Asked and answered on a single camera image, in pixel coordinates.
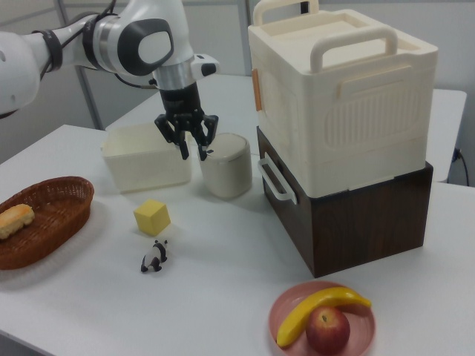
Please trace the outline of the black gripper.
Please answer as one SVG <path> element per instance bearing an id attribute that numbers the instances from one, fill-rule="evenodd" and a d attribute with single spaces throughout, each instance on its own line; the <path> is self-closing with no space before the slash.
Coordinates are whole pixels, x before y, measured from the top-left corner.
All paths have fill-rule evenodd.
<path id="1" fill-rule="evenodd" d="M 191 119 L 191 134 L 198 147 L 201 161 L 207 157 L 207 148 L 215 138 L 219 118 L 215 115 L 205 115 L 200 104 L 200 95 L 197 84 L 191 84 L 185 88 L 176 90 L 160 89 L 160 96 L 165 109 L 154 124 L 167 143 L 173 143 L 180 149 L 183 160 L 189 158 L 189 149 L 185 139 L 185 132 L 178 125 L 175 127 L 168 119 L 175 114 L 193 114 Z"/>

